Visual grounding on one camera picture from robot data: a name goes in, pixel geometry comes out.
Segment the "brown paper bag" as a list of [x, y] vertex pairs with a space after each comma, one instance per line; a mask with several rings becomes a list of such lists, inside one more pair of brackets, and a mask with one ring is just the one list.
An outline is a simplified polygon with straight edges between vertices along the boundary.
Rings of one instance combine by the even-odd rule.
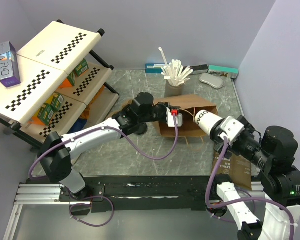
[[170, 103], [172, 106], [180, 107], [183, 116], [183, 124], [178, 128], [180, 138], [202, 138], [206, 135], [194, 122], [194, 117], [199, 111], [206, 110], [218, 114], [217, 105], [196, 94], [180, 95], [166, 98], [155, 98], [153, 104]]

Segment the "white paper coffee cup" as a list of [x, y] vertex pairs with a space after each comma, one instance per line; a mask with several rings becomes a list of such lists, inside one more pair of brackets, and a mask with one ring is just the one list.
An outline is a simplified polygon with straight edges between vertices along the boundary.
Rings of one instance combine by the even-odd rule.
[[213, 127], [223, 120], [222, 117], [207, 110], [199, 111], [194, 117], [194, 122], [209, 136]]

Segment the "black plastic cup lid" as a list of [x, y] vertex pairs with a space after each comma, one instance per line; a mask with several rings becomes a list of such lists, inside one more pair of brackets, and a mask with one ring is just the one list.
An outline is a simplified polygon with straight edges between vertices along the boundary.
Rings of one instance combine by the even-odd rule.
[[148, 131], [147, 124], [146, 123], [140, 123], [138, 125], [137, 130], [134, 132], [134, 134], [137, 135], [137, 136], [142, 136], [142, 135], [146, 134], [147, 131]]

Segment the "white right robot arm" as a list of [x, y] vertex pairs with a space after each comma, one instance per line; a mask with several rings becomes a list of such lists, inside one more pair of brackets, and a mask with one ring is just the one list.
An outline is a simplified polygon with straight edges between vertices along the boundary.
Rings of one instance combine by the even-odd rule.
[[265, 215], [260, 220], [247, 207], [247, 198], [238, 194], [226, 174], [211, 173], [206, 198], [221, 199], [207, 204], [209, 210], [226, 208], [231, 213], [240, 240], [291, 240], [300, 219], [300, 170], [294, 165], [298, 143], [294, 134], [281, 126], [269, 126], [259, 140], [255, 128], [243, 116], [220, 118], [201, 124], [216, 143], [221, 157], [228, 153], [242, 156], [260, 169], [264, 197], [250, 197], [264, 202]]

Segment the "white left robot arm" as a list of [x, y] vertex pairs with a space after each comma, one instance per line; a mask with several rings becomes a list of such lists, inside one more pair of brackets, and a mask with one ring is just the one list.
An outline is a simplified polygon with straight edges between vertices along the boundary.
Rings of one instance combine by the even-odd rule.
[[71, 160], [98, 145], [138, 132], [142, 124], [166, 123], [168, 114], [174, 109], [168, 102], [154, 103], [150, 93], [141, 92], [121, 110], [97, 125], [70, 134], [50, 133], [37, 159], [50, 183], [61, 183], [77, 201], [83, 201], [89, 195], [89, 188], [83, 176], [74, 170]]

